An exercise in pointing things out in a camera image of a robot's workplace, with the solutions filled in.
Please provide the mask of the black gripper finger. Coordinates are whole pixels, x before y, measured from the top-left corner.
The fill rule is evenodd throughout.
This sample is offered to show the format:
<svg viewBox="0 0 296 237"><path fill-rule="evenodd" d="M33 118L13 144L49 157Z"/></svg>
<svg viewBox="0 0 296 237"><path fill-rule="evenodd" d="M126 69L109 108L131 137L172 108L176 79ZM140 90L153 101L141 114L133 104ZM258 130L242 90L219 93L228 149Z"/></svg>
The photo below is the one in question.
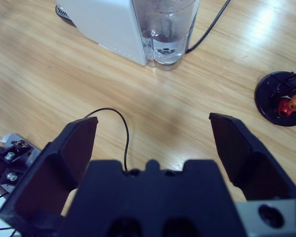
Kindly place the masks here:
<svg viewBox="0 0 296 237"><path fill-rule="evenodd" d="M41 151L0 208L0 218L21 234L56 234L70 192L77 189L92 156L98 120L68 123Z"/></svg>
<svg viewBox="0 0 296 237"><path fill-rule="evenodd" d="M296 198L296 185L266 146L237 118L210 113L219 158L246 200Z"/></svg>

